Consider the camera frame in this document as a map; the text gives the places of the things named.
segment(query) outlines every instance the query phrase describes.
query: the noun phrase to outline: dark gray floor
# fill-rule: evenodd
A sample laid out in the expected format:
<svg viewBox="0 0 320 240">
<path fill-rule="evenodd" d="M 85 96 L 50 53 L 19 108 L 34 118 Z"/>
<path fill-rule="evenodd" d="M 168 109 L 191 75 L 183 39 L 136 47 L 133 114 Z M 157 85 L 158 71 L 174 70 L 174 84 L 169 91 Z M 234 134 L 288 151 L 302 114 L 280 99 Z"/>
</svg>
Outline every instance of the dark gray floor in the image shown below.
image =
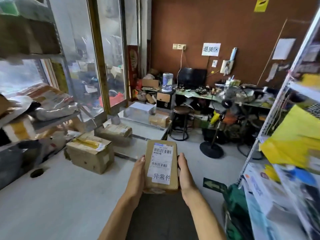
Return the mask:
<svg viewBox="0 0 320 240">
<path fill-rule="evenodd" d="M 181 192 L 143 194 L 134 211 L 127 240 L 196 240 L 191 212 Z"/>
</svg>

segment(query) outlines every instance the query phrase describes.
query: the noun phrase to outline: computer monitor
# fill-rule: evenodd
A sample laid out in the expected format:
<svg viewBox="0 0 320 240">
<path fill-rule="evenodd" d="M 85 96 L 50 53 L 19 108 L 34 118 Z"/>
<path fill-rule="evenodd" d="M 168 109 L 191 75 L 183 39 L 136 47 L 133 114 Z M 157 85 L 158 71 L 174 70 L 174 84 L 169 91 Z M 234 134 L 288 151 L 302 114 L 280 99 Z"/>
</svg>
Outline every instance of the computer monitor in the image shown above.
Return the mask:
<svg viewBox="0 0 320 240">
<path fill-rule="evenodd" d="M 198 88 L 206 82 L 206 69 L 182 68 L 178 74 L 178 85 L 186 88 Z"/>
</svg>

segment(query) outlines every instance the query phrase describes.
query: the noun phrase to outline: hand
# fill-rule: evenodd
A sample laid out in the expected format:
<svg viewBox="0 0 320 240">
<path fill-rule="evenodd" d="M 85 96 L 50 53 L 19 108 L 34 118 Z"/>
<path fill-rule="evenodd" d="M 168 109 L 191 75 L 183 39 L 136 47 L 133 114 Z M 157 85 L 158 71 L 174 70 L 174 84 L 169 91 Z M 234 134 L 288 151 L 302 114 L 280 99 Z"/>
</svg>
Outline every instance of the hand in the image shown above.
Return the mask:
<svg viewBox="0 0 320 240">
<path fill-rule="evenodd" d="M 193 181 L 184 153 L 180 153 L 180 156 L 178 158 L 178 164 L 180 167 L 179 181 L 181 186 L 182 197 L 183 200 L 186 202 L 187 206 L 189 206 L 189 195 L 197 191 L 198 189 Z"/>
<path fill-rule="evenodd" d="M 145 170 L 144 165 L 146 163 L 145 155 L 142 155 L 140 159 L 138 159 L 133 166 L 128 185 L 122 198 L 125 200 L 129 200 L 130 204 L 135 208 L 137 208 L 139 204 L 139 200 L 142 195 L 142 191 L 144 188 L 145 181 Z"/>
</svg>

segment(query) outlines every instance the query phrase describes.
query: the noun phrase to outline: stool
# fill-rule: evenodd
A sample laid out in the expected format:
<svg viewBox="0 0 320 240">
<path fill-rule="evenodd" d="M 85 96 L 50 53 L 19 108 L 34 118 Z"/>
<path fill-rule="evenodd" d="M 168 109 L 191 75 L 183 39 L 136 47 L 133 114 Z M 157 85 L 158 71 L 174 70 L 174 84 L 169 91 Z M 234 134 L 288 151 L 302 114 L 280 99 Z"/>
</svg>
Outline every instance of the stool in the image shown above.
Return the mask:
<svg viewBox="0 0 320 240">
<path fill-rule="evenodd" d="M 188 114 L 190 113 L 191 109 L 186 107 L 186 106 L 175 106 L 173 108 L 173 118 L 172 118 L 172 125 L 174 123 L 174 116 L 175 114 L 178 114 L 178 115 L 184 115 L 184 125 L 183 125 L 183 129 L 176 129 L 176 130 L 179 130 L 179 131 L 182 131 L 183 134 L 182 134 L 182 139 L 175 139 L 171 136 L 171 132 L 172 132 L 172 127 L 171 127 L 171 130 L 170 130 L 170 138 L 172 138 L 173 140 L 175 141 L 185 141 L 189 138 L 189 135 L 187 133 L 187 117 L 188 117 Z"/>
</svg>

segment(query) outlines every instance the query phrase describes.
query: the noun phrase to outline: brown wall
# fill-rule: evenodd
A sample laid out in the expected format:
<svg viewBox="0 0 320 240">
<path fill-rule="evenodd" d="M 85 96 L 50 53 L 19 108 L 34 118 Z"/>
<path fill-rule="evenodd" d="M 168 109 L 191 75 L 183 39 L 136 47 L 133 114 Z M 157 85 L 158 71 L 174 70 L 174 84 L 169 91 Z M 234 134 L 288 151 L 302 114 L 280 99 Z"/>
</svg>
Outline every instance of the brown wall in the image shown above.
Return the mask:
<svg viewBox="0 0 320 240">
<path fill-rule="evenodd" d="M 254 12 L 257 0 L 152 0 L 151 67 L 176 76 L 180 69 L 181 50 L 173 44 L 186 44 L 182 67 L 207 67 L 208 74 L 221 68 L 222 60 L 230 58 L 238 48 L 231 75 L 242 82 L 256 84 L 269 59 L 283 24 L 281 38 L 296 38 L 289 57 L 292 62 L 318 0 L 270 0 L 266 12 Z M 219 56 L 202 56 L 203 43 L 221 43 Z M 216 68 L 212 61 L 218 60 Z M 269 83 L 265 80 L 273 63 L 270 60 L 259 86 L 279 86 L 285 72 L 278 72 Z M 223 74 L 207 78 L 212 85 Z"/>
</svg>

